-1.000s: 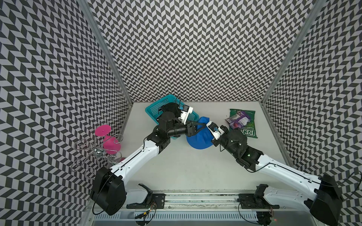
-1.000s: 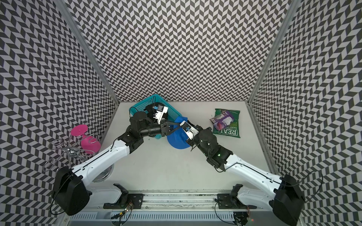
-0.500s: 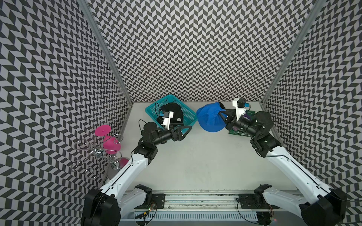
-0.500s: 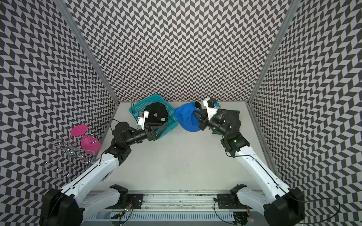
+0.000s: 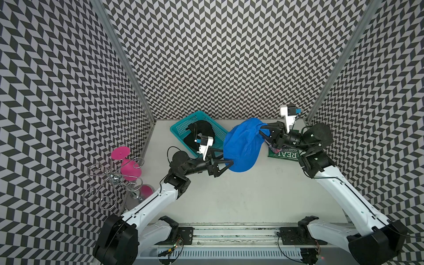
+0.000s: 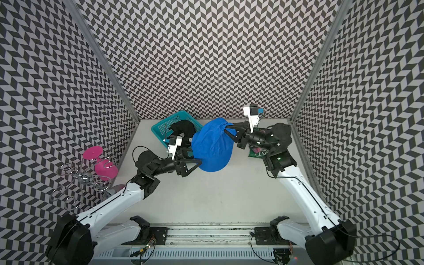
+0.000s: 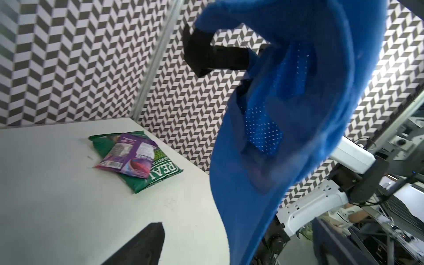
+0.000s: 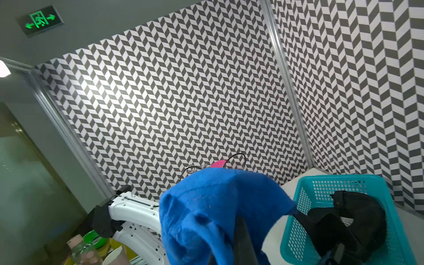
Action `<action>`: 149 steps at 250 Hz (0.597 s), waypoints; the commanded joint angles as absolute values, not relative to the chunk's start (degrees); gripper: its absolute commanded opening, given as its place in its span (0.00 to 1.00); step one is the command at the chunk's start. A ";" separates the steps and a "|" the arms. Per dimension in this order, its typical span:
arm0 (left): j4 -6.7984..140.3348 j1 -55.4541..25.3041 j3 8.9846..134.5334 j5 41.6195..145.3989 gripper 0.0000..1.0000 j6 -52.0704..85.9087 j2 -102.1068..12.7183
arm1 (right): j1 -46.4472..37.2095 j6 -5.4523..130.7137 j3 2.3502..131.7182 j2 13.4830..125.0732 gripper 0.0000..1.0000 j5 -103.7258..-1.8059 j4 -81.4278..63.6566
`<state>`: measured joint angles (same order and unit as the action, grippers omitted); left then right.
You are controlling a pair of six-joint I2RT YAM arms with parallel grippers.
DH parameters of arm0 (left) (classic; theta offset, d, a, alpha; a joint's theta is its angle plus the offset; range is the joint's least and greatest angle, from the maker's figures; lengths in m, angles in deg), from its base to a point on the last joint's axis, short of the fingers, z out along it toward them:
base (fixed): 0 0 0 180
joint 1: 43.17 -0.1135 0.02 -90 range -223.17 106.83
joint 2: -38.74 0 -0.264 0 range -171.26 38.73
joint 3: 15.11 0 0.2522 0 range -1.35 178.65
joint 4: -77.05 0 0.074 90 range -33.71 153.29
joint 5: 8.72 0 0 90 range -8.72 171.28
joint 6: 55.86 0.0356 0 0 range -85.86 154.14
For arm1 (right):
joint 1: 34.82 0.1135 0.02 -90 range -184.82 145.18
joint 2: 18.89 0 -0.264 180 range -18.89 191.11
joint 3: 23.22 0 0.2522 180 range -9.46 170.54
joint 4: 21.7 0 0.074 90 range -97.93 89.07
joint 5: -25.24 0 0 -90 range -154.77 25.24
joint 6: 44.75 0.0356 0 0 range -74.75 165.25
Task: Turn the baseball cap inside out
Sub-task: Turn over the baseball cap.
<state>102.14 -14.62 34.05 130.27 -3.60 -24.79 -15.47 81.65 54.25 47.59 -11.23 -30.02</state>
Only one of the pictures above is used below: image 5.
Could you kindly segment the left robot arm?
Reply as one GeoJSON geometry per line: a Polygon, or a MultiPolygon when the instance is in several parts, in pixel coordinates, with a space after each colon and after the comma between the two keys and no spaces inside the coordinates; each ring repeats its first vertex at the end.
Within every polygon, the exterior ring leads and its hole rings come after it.
{"type": "Polygon", "coordinates": [[[189,175],[206,171],[219,177],[234,164],[223,150],[210,148],[205,156],[192,159],[184,151],[173,154],[168,174],[160,188],[128,212],[109,216],[93,248],[93,257],[103,265],[131,265],[138,254],[161,242],[175,242],[179,224],[163,216],[152,220],[178,200],[191,184],[189,175]]]}

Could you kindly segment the blue baseball cap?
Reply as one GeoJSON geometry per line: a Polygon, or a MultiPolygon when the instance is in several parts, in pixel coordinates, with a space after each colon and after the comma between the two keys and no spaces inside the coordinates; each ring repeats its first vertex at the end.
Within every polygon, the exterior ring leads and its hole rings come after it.
{"type": "Polygon", "coordinates": [[[235,126],[227,133],[224,140],[224,159],[232,160],[229,170],[241,173],[250,170],[256,163],[265,136],[270,136],[268,129],[262,129],[267,123],[258,118],[250,118],[235,126]]]}

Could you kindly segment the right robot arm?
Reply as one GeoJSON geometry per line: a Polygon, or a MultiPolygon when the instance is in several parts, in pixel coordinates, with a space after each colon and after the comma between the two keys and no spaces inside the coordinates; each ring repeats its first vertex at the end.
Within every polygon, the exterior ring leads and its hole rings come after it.
{"type": "Polygon", "coordinates": [[[349,229],[317,216],[306,216],[298,222],[298,239],[323,241],[341,248],[360,265],[382,265],[401,253],[407,227],[399,220],[389,220],[343,176],[325,152],[333,142],[328,125],[318,123],[300,133],[288,130],[278,121],[261,126],[261,130],[269,130],[268,135],[260,135],[272,150],[289,147],[299,151],[298,161],[305,175],[325,188],[354,225],[354,229],[349,229]]]}

